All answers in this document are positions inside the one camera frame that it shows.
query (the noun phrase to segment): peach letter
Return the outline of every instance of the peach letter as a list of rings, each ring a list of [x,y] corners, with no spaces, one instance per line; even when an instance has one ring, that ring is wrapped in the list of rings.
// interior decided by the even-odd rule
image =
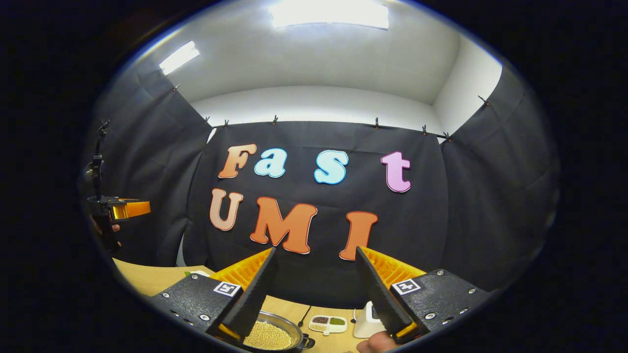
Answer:
[[[229,204],[229,214],[227,219],[220,219],[220,207],[222,206],[222,199],[225,198],[227,193],[225,190],[221,189],[213,189],[212,190],[212,205],[209,207],[209,220],[212,221],[214,227],[222,230],[228,231],[234,227],[236,223],[236,215],[237,215],[237,207],[240,204],[240,201],[244,199],[241,193],[231,192],[229,193],[229,200],[231,203]]]
[[[254,155],[255,151],[257,151],[257,146],[254,143],[229,147],[225,167],[218,173],[218,177],[223,179],[235,178],[237,175],[236,166],[242,169],[246,164],[248,154]]]

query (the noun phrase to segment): metal pot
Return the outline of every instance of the metal pot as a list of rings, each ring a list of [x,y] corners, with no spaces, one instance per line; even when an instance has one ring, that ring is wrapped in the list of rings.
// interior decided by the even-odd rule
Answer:
[[[280,317],[279,315],[275,315],[268,312],[260,311],[257,316],[257,321],[270,323],[280,329],[284,330],[288,335],[290,335],[290,339],[292,340],[292,345],[284,349],[261,349],[256,347],[251,347],[249,345],[243,344],[243,348],[246,350],[250,350],[252,352],[301,352],[303,349],[310,349],[314,347],[316,341],[309,338],[307,334],[304,334],[301,329],[288,319]]]

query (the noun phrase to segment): ceiling light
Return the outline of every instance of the ceiling light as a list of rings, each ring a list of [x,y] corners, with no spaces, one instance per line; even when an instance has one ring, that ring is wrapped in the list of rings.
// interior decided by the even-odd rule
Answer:
[[[286,0],[271,6],[275,28],[305,23],[350,23],[388,29],[388,8],[370,0]]]
[[[180,68],[183,64],[189,62],[199,55],[198,50],[194,47],[194,42],[189,41],[174,53],[170,54],[166,60],[159,64],[164,75],[168,75],[172,71]]]

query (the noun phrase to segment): table surface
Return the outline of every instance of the table surface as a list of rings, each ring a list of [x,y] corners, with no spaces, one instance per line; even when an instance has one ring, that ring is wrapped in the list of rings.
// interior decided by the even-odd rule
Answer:
[[[138,292],[153,296],[164,289],[174,285],[185,277],[184,272],[204,271],[208,274],[214,272],[205,266],[188,266],[188,267],[152,267],[137,264],[125,263],[118,259],[114,262],[125,279],[137,289]],[[308,305],[294,303],[292,301],[282,300],[273,296],[267,296],[262,310],[277,314],[287,318],[293,323],[298,323],[308,310]],[[355,311],[355,317],[359,317],[362,309]],[[347,330],[339,334],[329,334],[324,336],[322,332],[312,331],[308,324],[310,319],[315,315],[328,315],[343,317],[347,321]],[[351,309],[334,309],[323,307],[312,307],[303,320],[301,331],[308,334],[316,341],[314,347],[303,352],[307,353],[356,353],[355,346],[365,339],[356,339],[353,336],[354,325],[351,322],[353,318],[353,310]]]

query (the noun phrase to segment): pink letter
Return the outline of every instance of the pink letter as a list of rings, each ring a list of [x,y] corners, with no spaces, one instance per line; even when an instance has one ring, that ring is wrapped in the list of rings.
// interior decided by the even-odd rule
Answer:
[[[386,183],[394,192],[410,190],[411,183],[403,180],[403,168],[410,169],[410,161],[401,157],[401,152],[393,152],[382,157],[382,164],[386,165]]]

